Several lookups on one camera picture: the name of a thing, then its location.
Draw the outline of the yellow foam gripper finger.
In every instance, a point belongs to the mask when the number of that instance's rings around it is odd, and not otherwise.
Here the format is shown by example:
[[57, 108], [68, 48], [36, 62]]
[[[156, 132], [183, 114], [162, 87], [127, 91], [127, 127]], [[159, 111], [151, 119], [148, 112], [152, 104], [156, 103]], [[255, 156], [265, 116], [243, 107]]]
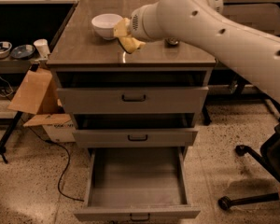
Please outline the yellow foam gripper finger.
[[130, 33], [130, 20], [128, 18], [123, 18], [114, 26], [114, 37], [125, 37]]

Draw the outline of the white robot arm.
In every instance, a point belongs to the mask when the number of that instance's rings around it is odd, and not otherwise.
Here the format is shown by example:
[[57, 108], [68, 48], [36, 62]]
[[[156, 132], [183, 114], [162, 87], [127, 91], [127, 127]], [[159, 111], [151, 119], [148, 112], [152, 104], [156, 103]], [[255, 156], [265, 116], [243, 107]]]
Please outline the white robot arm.
[[222, 9], [222, 0], [159, 0], [116, 24], [114, 36], [129, 53], [166, 38], [190, 44], [280, 104], [280, 37], [231, 21]]

